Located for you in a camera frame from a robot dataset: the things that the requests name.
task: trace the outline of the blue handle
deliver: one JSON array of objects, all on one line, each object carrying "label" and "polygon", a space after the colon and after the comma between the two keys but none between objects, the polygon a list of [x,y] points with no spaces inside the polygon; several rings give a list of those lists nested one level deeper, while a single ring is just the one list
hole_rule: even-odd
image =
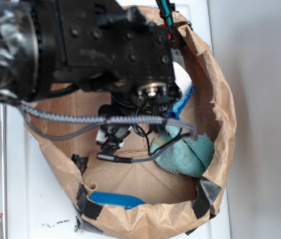
[{"label": "blue handle", "polygon": [[103,192],[93,192],[90,200],[100,205],[122,206],[125,209],[132,209],[138,205],[145,204],[144,201],[134,196]]}]

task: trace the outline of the teal cloth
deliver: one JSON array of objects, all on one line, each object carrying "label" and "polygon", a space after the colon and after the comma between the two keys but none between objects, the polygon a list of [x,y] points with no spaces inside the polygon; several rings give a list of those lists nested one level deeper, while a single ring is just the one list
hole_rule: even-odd
[{"label": "teal cloth", "polygon": [[[154,139],[150,151],[153,152],[164,143],[176,137],[179,129],[166,126],[166,133]],[[204,134],[197,138],[184,138],[168,148],[155,161],[163,169],[191,177],[201,177],[210,165],[214,154],[214,144]]]}]

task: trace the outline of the screw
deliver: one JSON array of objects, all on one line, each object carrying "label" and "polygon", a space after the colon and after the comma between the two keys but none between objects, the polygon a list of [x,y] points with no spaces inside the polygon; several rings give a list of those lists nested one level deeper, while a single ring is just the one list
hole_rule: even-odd
[{"label": "screw", "polygon": [[169,57],[167,55],[163,55],[161,58],[161,62],[164,64],[168,64],[169,63]]},{"label": "screw", "polygon": [[74,37],[78,37],[78,36],[80,35],[80,31],[79,31],[76,27],[73,27],[73,28],[71,29],[71,34],[72,34],[72,36],[74,36]]},{"label": "screw", "polygon": [[129,55],[129,59],[130,59],[132,62],[135,62],[136,59],[137,59],[137,57],[136,57],[136,55],[135,55],[134,53],[132,53],[132,54]]},{"label": "screw", "polygon": [[94,31],[93,31],[93,37],[94,37],[96,40],[100,39],[100,31],[94,30]]},{"label": "screw", "polygon": [[159,44],[162,44],[163,41],[164,41],[164,38],[163,38],[162,36],[158,36],[157,42],[158,42]]},{"label": "screw", "polygon": [[166,105],[160,106],[161,111],[166,111],[167,109],[168,109],[168,106],[166,106]]},{"label": "screw", "polygon": [[132,38],[134,38],[134,35],[132,34],[132,32],[129,31],[126,33],[126,37],[128,40],[131,40]]},{"label": "screw", "polygon": [[156,96],[156,94],[157,94],[157,92],[154,92],[154,91],[148,92],[149,97],[154,97],[154,96]]}]

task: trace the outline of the gray braided cable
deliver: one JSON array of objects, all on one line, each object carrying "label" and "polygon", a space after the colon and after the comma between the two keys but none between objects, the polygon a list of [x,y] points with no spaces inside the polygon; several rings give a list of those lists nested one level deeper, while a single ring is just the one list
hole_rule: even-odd
[{"label": "gray braided cable", "polygon": [[100,116],[69,116],[69,115],[58,115],[54,113],[44,112],[21,104],[18,107],[21,111],[30,114],[32,116],[56,121],[63,123],[106,123],[106,124],[130,124],[136,125],[140,123],[147,124],[158,124],[165,123],[166,125],[173,125],[180,128],[187,128],[190,130],[190,136],[195,135],[195,126],[191,123],[180,121],[177,119],[165,119],[161,116],[113,116],[113,117],[100,117]]}]

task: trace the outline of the dirt speck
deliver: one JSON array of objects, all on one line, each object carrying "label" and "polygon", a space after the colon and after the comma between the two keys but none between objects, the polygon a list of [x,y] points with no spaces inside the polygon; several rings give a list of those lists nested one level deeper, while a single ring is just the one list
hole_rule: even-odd
[{"label": "dirt speck", "polygon": [[43,223],[42,226],[43,226],[43,227],[52,228],[48,223]]},{"label": "dirt speck", "polygon": [[80,220],[79,220],[79,217],[76,216],[76,225],[75,225],[75,227],[74,227],[74,231],[75,231],[76,233],[79,231],[80,225],[81,225],[81,222],[80,222]]},{"label": "dirt speck", "polygon": [[56,224],[67,223],[68,221],[69,221],[69,219],[68,219],[68,220],[64,220],[64,221],[59,221],[59,222],[57,222]]}]

